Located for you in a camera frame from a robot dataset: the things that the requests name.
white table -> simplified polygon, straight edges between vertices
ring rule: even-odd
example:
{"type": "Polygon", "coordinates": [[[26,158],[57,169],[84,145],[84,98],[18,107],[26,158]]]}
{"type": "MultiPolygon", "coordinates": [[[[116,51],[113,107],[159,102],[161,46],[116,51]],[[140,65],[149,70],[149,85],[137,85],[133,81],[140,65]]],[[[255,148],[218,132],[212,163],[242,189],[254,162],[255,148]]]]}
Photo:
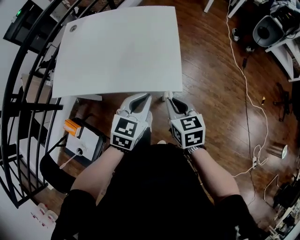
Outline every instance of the white table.
{"type": "MultiPolygon", "coordinates": [[[[243,3],[245,2],[246,0],[233,0],[231,2],[231,6],[234,5],[233,9],[230,11],[230,13],[228,14],[228,18],[231,18],[233,16],[233,14],[235,14],[235,12],[243,5],[243,3]]],[[[207,13],[212,5],[212,3],[214,2],[214,0],[209,0],[205,9],[204,9],[204,12],[207,13]]]]}
{"type": "Polygon", "coordinates": [[[182,91],[174,7],[121,8],[67,24],[54,98],[151,91],[182,91]]]}

wristwatch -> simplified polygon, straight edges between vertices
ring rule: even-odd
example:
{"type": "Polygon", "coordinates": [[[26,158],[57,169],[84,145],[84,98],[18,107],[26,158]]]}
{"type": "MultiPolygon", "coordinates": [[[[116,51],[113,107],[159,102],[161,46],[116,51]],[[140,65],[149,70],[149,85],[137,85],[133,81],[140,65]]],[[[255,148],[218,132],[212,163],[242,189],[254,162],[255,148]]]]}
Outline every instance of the wristwatch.
{"type": "Polygon", "coordinates": [[[130,152],[130,151],[127,150],[127,149],[119,148],[119,147],[117,147],[117,146],[115,146],[115,145],[111,145],[111,144],[110,144],[109,147],[110,147],[110,146],[112,146],[112,147],[114,147],[114,148],[120,150],[120,151],[123,152],[123,153],[129,153],[129,152],[130,152]]]}
{"type": "Polygon", "coordinates": [[[203,144],[203,145],[198,145],[198,146],[187,148],[187,151],[188,151],[189,154],[192,154],[193,152],[195,152],[199,148],[206,149],[204,144],[203,144]]]}

black chair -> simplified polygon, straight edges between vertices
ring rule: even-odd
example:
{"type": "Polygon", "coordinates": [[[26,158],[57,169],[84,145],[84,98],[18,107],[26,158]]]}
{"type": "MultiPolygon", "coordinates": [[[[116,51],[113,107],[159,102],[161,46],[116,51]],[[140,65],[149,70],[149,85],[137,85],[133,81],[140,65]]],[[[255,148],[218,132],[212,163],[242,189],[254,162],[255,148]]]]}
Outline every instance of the black chair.
{"type": "Polygon", "coordinates": [[[47,153],[45,156],[42,157],[39,169],[41,174],[43,175],[44,179],[52,185],[56,190],[61,193],[67,194],[74,181],[75,177],[71,176],[70,174],[66,173],[64,170],[60,169],[60,167],[54,162],[50,153],[56,148],[65,146],[60,145],[62,141],[66,139],[67,135],[63,136],[47,153]]]}
{"type": "MultiPolygon", "coordinates": [[[[82,126],[92,128],[92,130],[97,131],[97,134],[102,134],[102,140],[99,141],[98,147],[97,147],[97,157],[93,160],[95,161],[102,153],[102,150],[104,148],[104,145],[106,143],[106,136],[101,133],[96,128],[92,127],[91,125],[84,122],[87,118],[84,120],[80,120],[78,118],[73,119],[76,123],[82,124],[82,126]]],[[[64,135],[41,159],[39,169],[41,171],[41,174],[43,175],[44,179],[52,185],[56,190],[58,190],[61,193],[67,194],[74,181],[75,177],[71,176],[70,174],[66,173],[64,170],[60,169],[60,167],[54,162],[52,157],[50,156],[50,153],[56,148],[56,147],[65,147],[66,144],[61,144],[64,140],[67,139],[68,134],[64,135]]]]}
{"type": "Polygon", "coordinates": [[[292,83],[292,98],[290,99],[289,92],[284,91],[282,85],[280,83],[276,83],[280,92],[281,100],[278,102],[273,102],[274,105],[283,105],[284,112],[282,118],[279,117],[279,121],[283,122],[285,119],[285,115],[289,115],[290,113],[294,112],[296,119],[300,119],[300,82],[293,82],[292,83]]]}
{"type": "Polygon", "coordinates": [[[278,205],[285,209],[292,207],[300,197],[300,183],[294,181],[293,183],[283,183],[274,196],[273,208],[278,205]]]}

black metal railing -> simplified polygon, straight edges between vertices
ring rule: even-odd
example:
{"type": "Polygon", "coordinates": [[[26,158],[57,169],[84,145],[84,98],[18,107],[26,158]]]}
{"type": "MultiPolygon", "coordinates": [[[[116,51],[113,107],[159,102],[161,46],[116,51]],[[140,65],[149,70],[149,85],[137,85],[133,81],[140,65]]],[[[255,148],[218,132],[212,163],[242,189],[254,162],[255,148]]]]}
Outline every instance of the black metal railing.
{"type": "MultiPolygon", "coordinates": [[[[49,72],[51,71],[52,67],[55,66],[55,60],[57,57],[57,54],[59,52],[59,47],[56,49],[55,53],[50,59],[50,62],[48,64],[48,67],[46,68],[46,71],[44,73],[44,76],[42,77],[42,80],[40,82],[40,85],[38,87],[37,94],[35,96],[34,103],[28,103],[26,100],[28,91],[30,89],[30,84],[32,82],[32,78],[35,74],[35,71],[38,67],[38,64],[41,60],[41,58],[45,55],[47,51],[47,46],[50,42],[52,42],[61,28],[63,27],[64,21],[66,18],[71,14],[71,12],[74,10],[74,8],[82,1],[82,0],[76,0],[74,4],[67,10],[65,15],[60,19],[60,21],[57,22],[51,33],[49,34],[47,40],[44,43],[44,46],[42,47],[42,50],[38,53],[32,69],[29,73],[28,80],[26,82],[26,85],[24,87],[24,90],[19,91],[19,94],[14,94],[13,90],[16,84],[16,80],[18,77],[19,70],[21,68],[21,65],[23,63],[23,60],[25,58],[25,55],[27,51],[30,48],[30,45],[32,44],[32,41],[36,37],[39,29],[43,24],[45,24],[45,21],[47,17],[51,15],[51,13],[56,9],[56,7],[61,3],[62,0],[53,0],[49,6],[41,13],[41,15],[37,18],[35,23],[32,25],[27,37],[23,41],[23,44],[20,46],[19,51],[15,57],[14,63],[11,67],[10,74],[7,80],[7,85],[5,88],[3,103],[2,103],[2,112],[1,117],[1,151],[0,151],[0,159],[2,158],[2,162],[0,163],[1,168],[3,169],[5,173],[6,178],[6,184],[3,181],[3,179],[0,177],[0,184],[4,188],[5,192],[7,193],[10,200],[13,202],[13,204],[18,208],[21,204],[23,204],[25,201],[30,199],[32,196],[43,190],[45,187],[47,187],[47,183],[45,182],[45,179],[42,181],[38,177],[38,171],[39,171],[39,152],[40,152],[40,145],[42,145],[42,135],[43,135],[43,125],[45,122],[46,114],[48,111],[53,111],[48,133],[46,135],[46,139],[44,142],[45,146],[45,153],[48,152],[49,148],[49,141],[51,136],[51,131],[53,128],[54,119],[56,116],[56,112],[59,110],[62,110],[63,106],[60,105],[60,98],[57,99],[55,104],[51,104],[50,100],[52,98],[52,88],[49,92],[49,95],[47,97],[46,103],[39,103],[39,99],[41,97],[41,93],[44,87],[44,84],[47,80],[47,76],[49,72]],[[34,119],[35,114],[43,112],[42,119],[39,125],[38,134],[34,134],[33,131],[33,125],[34,125],[34,119]],[[23,156],[20,154],[20,139],[24,139],[24,125],[23,125],[23,119],[30,114],[30,121],[29,121],[29,127],[28,127],[28,134],[27,137],[27,153],[26,153],[26,159],[27,161],[24,161],[23,156]],[[8,123],[10,119],[12,118],[12,124],[11,128],[8,129],[8,123]],[[17,134],[16,134],[16,142],[15,144],[10,144],[11,134],[12,134],[12,128],[14,125],[17,125],[17,134]],[[37,138],[37,150],[36,150],[36,159],[35,159],[35,172],[33,172],[30,169],[30,150],[31,150],[31,138],[32,137],[37,138]],[[14,163],[14,165],[17,168],[17,173],[13,170],[10,163],[14,163]],[[15,179],[18,181],[18,185],[20,187],[20,190],[17,188],[16,183],[13,183],[12,181],[12,175],[15,179]]],[[[79,15],[78,18],[84,17],[87,14],[89,14],[91,8],[98,2],[98,0],[93,0],[86,8],[85,10],[79,15]]],[[[113,0],[109,0],[100,10],[97,12],[102,12],[105,10],[106,7],[110,7],[111,9],[117,8],[115,2],[113,0]]]]}

cable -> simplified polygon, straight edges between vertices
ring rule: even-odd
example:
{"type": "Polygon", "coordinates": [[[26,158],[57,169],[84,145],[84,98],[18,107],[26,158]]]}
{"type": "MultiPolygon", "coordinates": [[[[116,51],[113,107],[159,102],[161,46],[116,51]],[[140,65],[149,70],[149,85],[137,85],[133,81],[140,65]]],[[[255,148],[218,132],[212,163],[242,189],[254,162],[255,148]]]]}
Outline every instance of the cable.
{"type": "Polygon", "coordinates": [[[252,170],[250,171],[250,179],[251,179],[253,190],[254,190],[254,196],[253,196],[251,202],[247,206],[250,206],[250,204],[253,203],[255,201],[255,199],[256,199],[256,190],[255,190],[255,186],[254,186],[254,182],[253,182],[252,170]]]}
{"type": "Polygon", "coordinates": [[[297,32],[294,33],[294,37],[287,37],[287,36],[289,36],[290,34],[289,34],[289,35],[286,35],[285,37],[286,37],[287,39],[294,39],[294,38],[296,37],[296,34],[297,34],[297,32]]]}
{"type": "Polygon", "coordinates": [[[239,174],[236,174],[235,176],[233,176],[234,178],[241,175],[241,174],[245,174],[245,173],[248,173],[253,167],[250,167],[247,171],[245,172],[240,172],[239,174]]]}
{"type": "MultiPolygon", "coordinates": [[[[260,109],[260,110],[263,112],[263,114],[264,114],[264,116],[265,116],[265,118],[266,118],[267,133],[266,133],[266,137],[265,137],[265,139],[264,139],[263,145],[261,146],[261,145],[259,144],[259,145],[257,145],[257,146],[254,148],[254,150],[253,150],[253,157],[254,157],[254,156],[255,156],[255,155],[254,155],[255,149],[256,149],[257,147],[259,147],[259,151],[258,151],[258,153],[257,153],[257,163],[258,163],[260,166],[262,166],[262,165],[264,165],[264,164],[268,161],[268,158],[266,158],[266,159],[261,163],[261,162],[260,162],[260,159],[259,159],[260,154],[261,154],[261,150],[264,148],[264,146],[265,146],[265,144],[266,144],[267,137],[268,137],[268,133],[269,133],[269,129],[268,129],[268,118],[267,118],[266,113],[264,112],[264,110],[263,110],[261,107],[256,106],[256,105],[254,105],[254,104],[252,103],[252,100],[251,100],[250,96],[248,95],[247,78],[246,78],[246,76],[244,75],[242,69],[241,69],[241,68],[239,67],[239,65],[237,64],[236,59],[235,59],[234,52],[233,52],[233,44],[232,44],[232,40],[231,40],[231,37],[230,37],[230,29],[229,29],[229,25],[228,25],[228,15],[229,15],[229,10],[230,10],[230,4],[231,4],[231,0],[229,0],[229,4],[228,4],[228,12],[227,12],[227,16],[226,16],[226,25],[227,25],[227,28],[228,28],[228,37],[229,37],[229,40],[230,40],[230,47],[231,47],[231,51],[232,51],[232,56],[233,56],[233,59],[234,59],[234,63],[235,63],[235,65],[237,66],[237,68],[240,70],[240,72],[242,73],[242,75],[243,75],[244,78],[245,78],[246,95],[247,95],[247,97],[248,97],[248,99],[249,99],[251,105],[252,105],[253,107],[256,107],[256,108],[260,109]]],[[[252,168],[253,168],[253,167],[249,168],[246,172],[241,172],[241,173],[235,175],[234,177],[237,177],[237,176],[240,175],[240,174],[247,173],[247,172],[249,172],[252,168]]]]}
{"type": "MultiPolygon", "coordinates": [[[[243,60],[243,75],[245,75],[245,67],[246,67],[249,56],[250,56],[250,54],[243,60]]],[[[249,156],[251,158],[251,143],[250,143],[250,130],[249,130],[246,86],[245,86],[245,109],[246,109],[246,119],[247,119],[248,139],[249,139],[249,156]]]]}
{"type": "Polygon", "coordinates": [[[116,114],[117,114],[117,115],[120,115],[121,112],[126,112],[126,113],[128,114],[128,116],[127,116],[128,118],[131,118],[131,117],[132,117],[132,118],[135,118],[136,121],[141,122],[141,121],[139,121],[135,116],[130,115],[126,110],[123,110],[123,109],[118,109],[117,112],[116,112],[116,114]]]}
{"type": "Polygon", "coordinates": [[[79,151],[76,152],[76,154],[74,156],[72,156],[67,162],[65,162],[64,164],[62,164],[60,166],[60,169],[63,169],[68,164],[68,162],[71,161],[73,158],[75,158],[79,153],[80,153],[79,151]]]}
{"type": "MultiPolygon", "coordinates": [[[[249,56],[250,56],[250,54],[243,60],[243,75],[245,75],[245,68],[246,68],[247,60],[248,60],[249,56]]],[[[247,95],[246,95],[246,87],[245,87],[245,109],[246,109],[247,128],[248,128],[248,138],[249,138],[249,156],[250,156],[250,158],[251,158],[251,142],[250,142],[250,130],[249,130],[249,121],[248,121],[248,111],[247,111],[247,95]]],[[[249,171],[249,173],[250,173],[250,179],[251,179],[252,186],[253,186],[254,196],[253,196],[251,202],[250,202],[247,206],[250,206],[250,204],[253,203],[253,202],[255,201],[255,199],[256,199],[256,189],[255,189],[254,182],[253,182],[252,170],[253,170],[253,168],[249,171]]]]}

